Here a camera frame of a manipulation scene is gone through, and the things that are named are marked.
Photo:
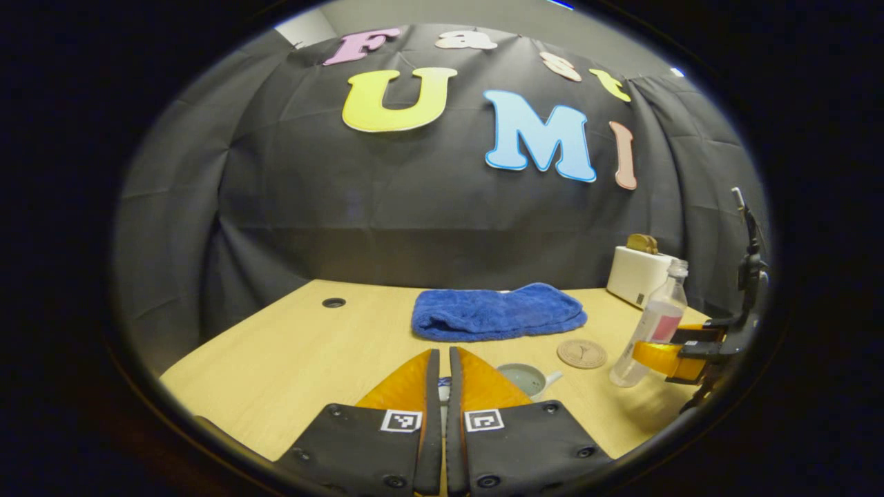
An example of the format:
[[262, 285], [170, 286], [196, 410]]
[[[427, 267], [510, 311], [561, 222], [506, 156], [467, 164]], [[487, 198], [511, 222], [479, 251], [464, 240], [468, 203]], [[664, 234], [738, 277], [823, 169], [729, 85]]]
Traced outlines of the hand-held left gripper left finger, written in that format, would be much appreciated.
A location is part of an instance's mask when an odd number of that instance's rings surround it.
[[426, 496], [440, 491], [440, 353], [404, 362], [354, 405], [331, 403], [276, 466], [336, 496]]

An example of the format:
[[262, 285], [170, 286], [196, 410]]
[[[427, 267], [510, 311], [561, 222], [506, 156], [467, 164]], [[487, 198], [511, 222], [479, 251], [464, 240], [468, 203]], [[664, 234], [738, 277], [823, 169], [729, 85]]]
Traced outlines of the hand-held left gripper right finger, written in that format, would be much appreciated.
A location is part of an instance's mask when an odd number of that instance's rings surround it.
[[556, 496], [612, 462], [558, 400], [533, 402], [492, 365], [450, 347], [446, 491], [450, 496]]

